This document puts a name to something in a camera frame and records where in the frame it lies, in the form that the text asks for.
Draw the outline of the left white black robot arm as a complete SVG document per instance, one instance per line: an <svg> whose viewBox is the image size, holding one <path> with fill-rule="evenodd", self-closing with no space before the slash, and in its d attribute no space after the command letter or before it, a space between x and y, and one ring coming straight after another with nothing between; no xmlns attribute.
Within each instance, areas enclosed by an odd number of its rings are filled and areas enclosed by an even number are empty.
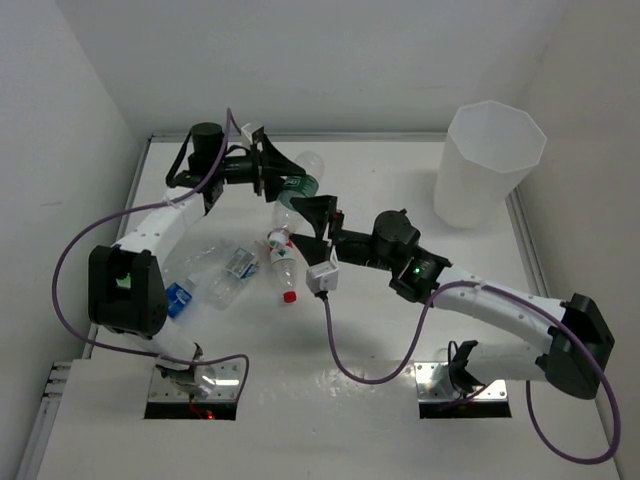
<svg viewBox="0 0 640 480"><path fill-rule="evenodd" d="M165 200L129 234L89 255L90 320L124 335L155 357L162 377L184 391L203 383L200 346L169 317L161 268L191 226L213 208L227 184L249 184L273 202L286 178L304 169L284 156L261 126L242 128L243 142L230 146L216 123L191 127L166 177Z"/></svg>

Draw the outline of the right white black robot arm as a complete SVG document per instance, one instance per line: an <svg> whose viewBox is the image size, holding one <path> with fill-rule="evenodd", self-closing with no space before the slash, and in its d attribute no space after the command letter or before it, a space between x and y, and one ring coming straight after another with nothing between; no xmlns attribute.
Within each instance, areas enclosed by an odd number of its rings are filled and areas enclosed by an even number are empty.
<svg viewBox="0 0 640 480"><path fill-rule="evenodd" d="M291 204L314 230L291 240L309 265L307 284L316 296L336 289L342 264L388 271L390 288L404 300L466 315L519 338L517 344L461 343L444 368L445 389L470 394L495 380L546 381L591 400L600 388L611 387L604 370L615 340L590 297L544 298L484 280L422 248L404 210L380 213L365 234L344 228L334 196Z"/></svg>

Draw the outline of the red label clear bottle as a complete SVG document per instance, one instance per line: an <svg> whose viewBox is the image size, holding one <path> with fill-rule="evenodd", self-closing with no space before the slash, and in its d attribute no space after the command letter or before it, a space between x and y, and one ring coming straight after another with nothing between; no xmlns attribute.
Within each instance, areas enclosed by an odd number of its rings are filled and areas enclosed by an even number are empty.
<svg viewBox="0 0 640 480"><path fill-rule="evenodd" d="M271 268L282 293L283 302L292 304L297 300L297 263L291 241L269 251Z"/></svg>

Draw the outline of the green label clear bottle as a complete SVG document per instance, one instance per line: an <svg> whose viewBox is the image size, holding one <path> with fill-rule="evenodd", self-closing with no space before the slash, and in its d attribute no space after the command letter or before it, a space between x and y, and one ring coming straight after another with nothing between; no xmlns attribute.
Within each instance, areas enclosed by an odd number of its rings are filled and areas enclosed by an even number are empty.
<svg viewBox="0 0 640 480"><path fill-rule="evenodd" d="M277 197L272 215L271 230L267 235L270 248L280 249L303 222L291 201L295 198L314 197L324 175L324 160L313 151L302 152L294 162L305 170L304 175L289 176Z"/></svg>

